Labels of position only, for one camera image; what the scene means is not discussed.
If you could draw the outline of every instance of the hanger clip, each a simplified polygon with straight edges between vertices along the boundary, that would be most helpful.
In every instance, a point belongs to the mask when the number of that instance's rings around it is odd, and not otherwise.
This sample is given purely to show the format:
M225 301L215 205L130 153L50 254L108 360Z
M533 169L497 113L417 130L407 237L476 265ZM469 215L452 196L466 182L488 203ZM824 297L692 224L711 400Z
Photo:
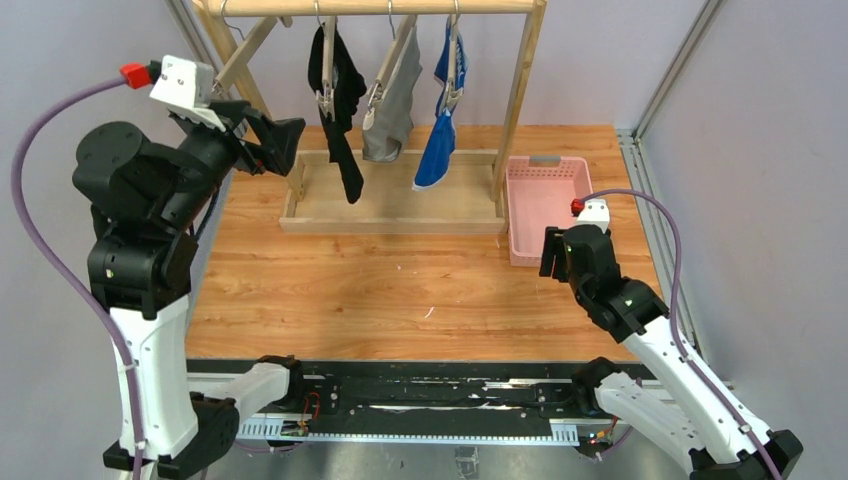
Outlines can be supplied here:
M444 108L449 110L453 110L456 108L456 105L459 103L459 99L462 98L463 88L456 90L452 81L447 82L447 86L445 87L445 94L442 99L442 103L444 103Z
M336 118L336 112L333 108L333 97L333 88L326 83L324 84L323 93L315 92L315 101L318 102L318 108L321 109L321 113L323 113L325 117L331 120Z
M383 85L380 82L374 82L371 86L371 93L368 97L368 110L375 110L380 103L383 102Z

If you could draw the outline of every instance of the wooden rack base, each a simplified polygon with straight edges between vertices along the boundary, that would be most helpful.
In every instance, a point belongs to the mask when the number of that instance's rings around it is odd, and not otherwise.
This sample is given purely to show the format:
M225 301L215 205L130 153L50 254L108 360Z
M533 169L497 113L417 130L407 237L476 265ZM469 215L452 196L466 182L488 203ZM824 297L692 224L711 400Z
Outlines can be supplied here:
M303 194L289 189L280 226L287 233L504 233L503 202L492 202L492 166L497 150L457 150L447 176L428 190L412 190L420 150L407 150L392 163L362 160L362 197L345 199L339 169L326 151L301 151Z

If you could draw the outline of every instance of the blue cloth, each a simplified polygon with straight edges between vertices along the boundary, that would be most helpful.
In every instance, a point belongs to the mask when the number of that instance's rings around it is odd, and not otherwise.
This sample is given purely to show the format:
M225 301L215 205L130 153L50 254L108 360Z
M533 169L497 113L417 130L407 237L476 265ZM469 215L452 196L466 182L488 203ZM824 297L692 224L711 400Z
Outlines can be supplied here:
M451 22L450 17L448 17L447 26L445 27L445 47L442 49L442 55L439 57L439 62L436 64L436 71L434 72L436 80L442 86L445 85L448 78L450 37ZM454 88L459 90L465 86L465 74L468 72L468 58L465 56L462 35L457 35L456 43L456 79ZM430 138L427 140L427 147L421 156L421 163L418 165L418 172L415 174L415 181L412 184L413 190L424 190L439 183L448 173L450 156L456 149L456 129L453 127L453 111L456 109L456 105L451 109L440 109L439 107L442 104L442 97L444 95L445 91L442 89L442 93L439 95L439 100L436 103L436 124L433 125Z

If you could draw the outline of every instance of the hanging clothing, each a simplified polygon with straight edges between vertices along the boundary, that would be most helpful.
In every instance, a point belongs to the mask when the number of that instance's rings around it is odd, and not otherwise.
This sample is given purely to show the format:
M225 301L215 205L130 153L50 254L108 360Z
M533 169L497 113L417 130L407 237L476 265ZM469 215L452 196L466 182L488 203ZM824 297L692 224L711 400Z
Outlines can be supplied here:
M356 203L362 195L362 187L365 180L362 172L356 165L356 159L350 150L350 145L345 138L345 132L353 128L353 115L359 99L365 95L365 79L356 71L353 59L339 35L336 27L336 35L333 50L333 110L335 115L329 118L320 112L321 126L324 127L324 135L327 137L327 148L330 150L330 163L338 164L344 184L345 196L348 203ZM315 32L312 39L312 51L309 54L309 67L307 77L309 87L315 92L323 91L322 67L324 62L324 28L323 26Z
M451 25L450 17L448 17L447 27L445 28L445 46L442 49L442 56L439 58L439 62L436 64L436 71L434 72L436 80L443 87L448 78L451 28L459 28L459 26ZM465 55L462 35L458 34L456 41L455 90L465 87L465 74L467 72L468 57ZM441 181L448 173L450 156L456 149L456 129L453 126L453 112L456 109L456 105L443 106L442 99L444 95L445 90L443 88L442 94L439 95L439 101L436 103L436 123L433 125L430 138L427 140L427 147L421 156L421 163L418 165L418 172L415 174L415 181L412 184L413 190L424 190Z
M412 90L421 75L421 51L418 49L418 26L406 39L383 90L383 98L374 110L374 123L363 126L362 139L365 147L362 157L372 162L392 162L406 146L412 123Z

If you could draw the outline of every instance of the gray cloth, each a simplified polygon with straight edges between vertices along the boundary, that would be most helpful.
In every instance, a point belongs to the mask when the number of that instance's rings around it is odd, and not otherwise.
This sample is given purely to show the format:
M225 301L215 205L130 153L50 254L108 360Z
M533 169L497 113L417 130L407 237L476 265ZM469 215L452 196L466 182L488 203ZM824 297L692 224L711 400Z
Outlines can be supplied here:
M374 124L362 131L365 148L362 158L372 162L392 162L406 146L412 130L412 89L421 74L418 26L412 28L398 63L374 111Z

